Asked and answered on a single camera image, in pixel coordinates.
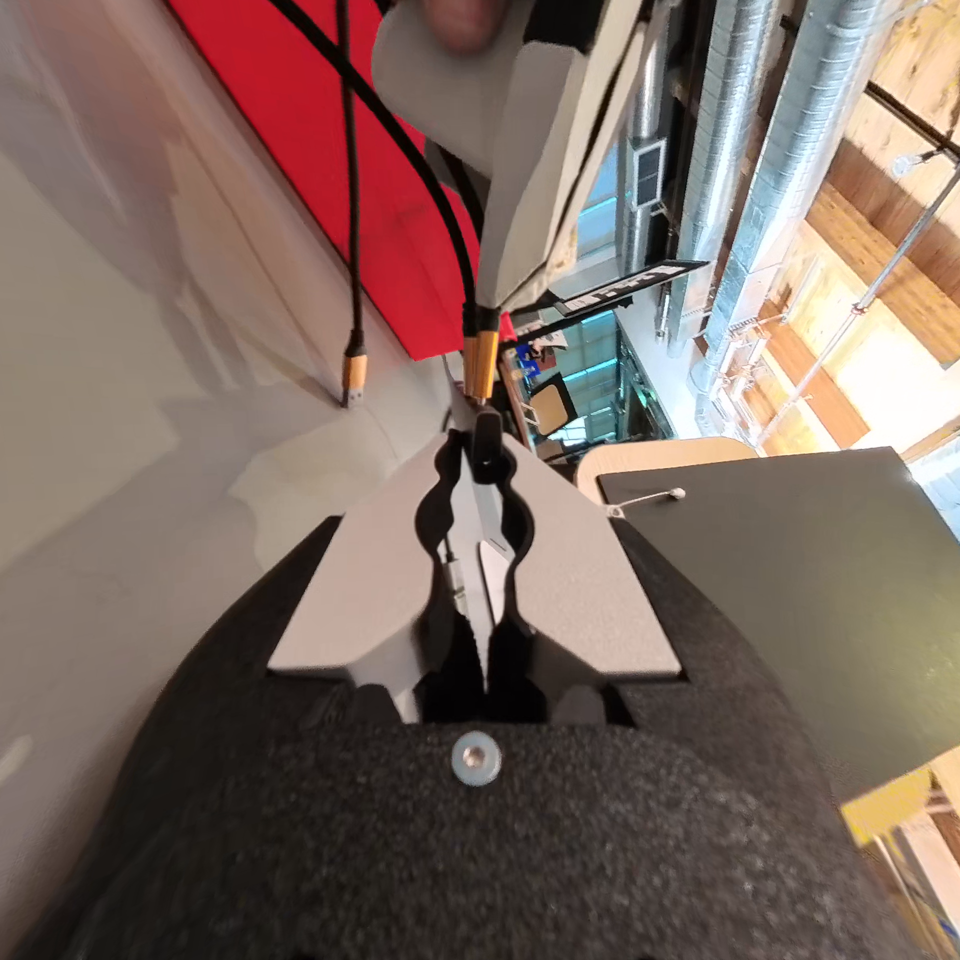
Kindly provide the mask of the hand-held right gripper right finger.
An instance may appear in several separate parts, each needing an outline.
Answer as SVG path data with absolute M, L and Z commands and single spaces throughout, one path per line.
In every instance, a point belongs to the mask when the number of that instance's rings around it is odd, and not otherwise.
M 492 477 L 511 556 L 489 639 L 490 717 L 557 721 L 585 696 L 599 720 L 627 720 L 620 688 L 677 682 L 682 664 L 612 520 L 511 437 Z

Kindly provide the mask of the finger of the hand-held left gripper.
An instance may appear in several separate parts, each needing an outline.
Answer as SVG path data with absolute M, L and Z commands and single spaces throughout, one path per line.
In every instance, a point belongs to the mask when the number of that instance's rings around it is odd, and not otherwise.
M 484 218 L 488 198 L 488 177 L 470 164 L 425 139 L 425 159 L 439 182 L 457 196 L 470 218 Z
M 652 46 L 652 2 L 509 2 L 474 55 L 446 51 L 418 2 L 385 15 L 376 92 L 488 180 L 481 308 L 531 306 L 558 275 Z

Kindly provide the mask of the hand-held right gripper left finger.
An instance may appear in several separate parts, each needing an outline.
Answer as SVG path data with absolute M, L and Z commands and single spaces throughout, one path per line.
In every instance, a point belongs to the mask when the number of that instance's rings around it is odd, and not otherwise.
M 415 519 L 447 441 L 432 438 L 343 515 L 270 655 L 271 674 L 381 686 L 402 721 L 423 721 L 416 688 L 447 660 L 456 608 Z

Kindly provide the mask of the grey USB hub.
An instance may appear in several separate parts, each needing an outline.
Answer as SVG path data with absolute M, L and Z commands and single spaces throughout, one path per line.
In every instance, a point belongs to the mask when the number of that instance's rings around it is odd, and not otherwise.
M 518 462 L 506 445 L 501 414 L 490 405 L 469 398 L 463 384 L 450 383 L 451 417 L 460 435 L 471 496 L 481 523 L 483 540 L 502 558 L 497 578 L 485 578 L 493 624 L 516 606 L 514 569 L 532 544 L 534 528 L 530 510 L 513 487 Z

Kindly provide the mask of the black cable orange plugs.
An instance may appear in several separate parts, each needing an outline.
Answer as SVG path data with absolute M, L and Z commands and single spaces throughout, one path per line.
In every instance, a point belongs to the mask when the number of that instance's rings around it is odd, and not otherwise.
M 372 89 L 366 79 L 354 68 L 350 57 L 350 47 L 333 42 L 296 2 L 271 2 L 270 6 L 277 10 L 301 34 L 306 42 L 339 75 L 341 81 L 350 218 L 348 267 L 354 307 L 353 328 L 347 349 L 343 354 L 344 398 L 347 400 L 351 393 L 361 388 L 361 385 L 356 384 L 354 374 L 360 372 L 359 361 L 361 356 L 358 350 L 365 344 L 363 321 L 359 307 L 360 270 L 358 258 L 361 204 L 356 155 L 356 130 L 354 110 L 348 106 L 348 103 L 352 102 L 352 96 L 356 95 L 372 113 L 381 128 L 414 170 L 446 229 L 457 260 L 462 283 L 464 394 L 474 404 L 487 403 L 492 395 L 494 372 L 497 366 L 501 314 L 498 308 L 488 310 L 477 305 L 473 264 L 464 234 L 438 177 L 433 173 L 424 155 L 414 145 L 402 124 L 381 101 L 378 93 Z

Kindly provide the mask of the grey desk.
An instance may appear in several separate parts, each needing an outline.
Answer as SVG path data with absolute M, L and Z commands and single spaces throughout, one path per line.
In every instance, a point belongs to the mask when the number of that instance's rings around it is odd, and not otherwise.
M 2 743 L 125 751 L 202 630 L 440 428 L 163 2 L 2 2 Z

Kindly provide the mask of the person's left hand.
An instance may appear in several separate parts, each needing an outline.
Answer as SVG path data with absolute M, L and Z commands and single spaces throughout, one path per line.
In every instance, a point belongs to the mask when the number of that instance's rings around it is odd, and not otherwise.
M 504 1 L 422 1 L 424 18 L 438 43 L 455 55 L 473 56 L 494 41 L 506 11 Z

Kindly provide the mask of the white air vent grille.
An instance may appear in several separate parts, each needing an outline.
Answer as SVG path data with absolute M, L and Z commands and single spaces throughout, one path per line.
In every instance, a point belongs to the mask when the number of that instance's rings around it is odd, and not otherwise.
M 630 201 L 635 211 L 648 210 L 663 200 L 666 171 L 666 138 L 629 140 Z

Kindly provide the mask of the red plastic bin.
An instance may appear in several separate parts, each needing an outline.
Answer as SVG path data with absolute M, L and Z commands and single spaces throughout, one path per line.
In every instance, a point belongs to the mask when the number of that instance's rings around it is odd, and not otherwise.
M 338 253 L 349 253 L 340 78 L 264 1 L 169 3 Z M 355 100 L 361 279 L 414 361 L 460 351 L 461 274 L 443 219 L 413 167 Z

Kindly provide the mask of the black framed marker sign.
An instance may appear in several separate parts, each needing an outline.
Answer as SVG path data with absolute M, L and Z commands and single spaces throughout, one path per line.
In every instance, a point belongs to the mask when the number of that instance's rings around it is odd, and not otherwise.
M 549 303 L 560 316 L 586 316 L 595 312 L 615 309 L 634 294 L 671 283 L 678 278 L 700 271 L 711 265 L 709 260 L 668 259 L 643 270 L 596 286 L 574 296 L 561 298 L 558 295 Z

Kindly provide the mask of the black panel wooden edge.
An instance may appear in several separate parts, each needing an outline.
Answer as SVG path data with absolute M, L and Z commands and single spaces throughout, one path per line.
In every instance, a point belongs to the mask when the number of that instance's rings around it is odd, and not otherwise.
M 599 446 L 575 474 L 761 654 L 805 723 L 854 837 L 958 809 L 958 541 L 891 447 L 758 458 L 740 441 Z

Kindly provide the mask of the metal ceiling pipe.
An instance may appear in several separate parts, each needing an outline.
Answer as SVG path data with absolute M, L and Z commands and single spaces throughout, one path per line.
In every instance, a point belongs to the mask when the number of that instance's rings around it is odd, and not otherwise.
M 827 180 L 761 311 L 750 440 L 777 455 L 958 431 L 958 165 L 882 222 Z

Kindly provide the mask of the silver ventilation duct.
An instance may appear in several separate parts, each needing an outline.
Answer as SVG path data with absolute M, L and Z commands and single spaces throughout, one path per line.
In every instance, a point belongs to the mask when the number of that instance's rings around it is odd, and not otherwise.
M 700 335 L 716 264 L 730 226 L 766 77 L 772 67 L 781 2 L 720 1 L 700 71 L 686 105 L 694 114 L 678 174 L 668 250 L 702 266 L 674 280 L 665 314 L 667 354 L 679 359 Z
M 691 373 L 703 437 L 722 433 L 714 401 L 729 342 L 759 315 L 903 6 L 806 3 Z

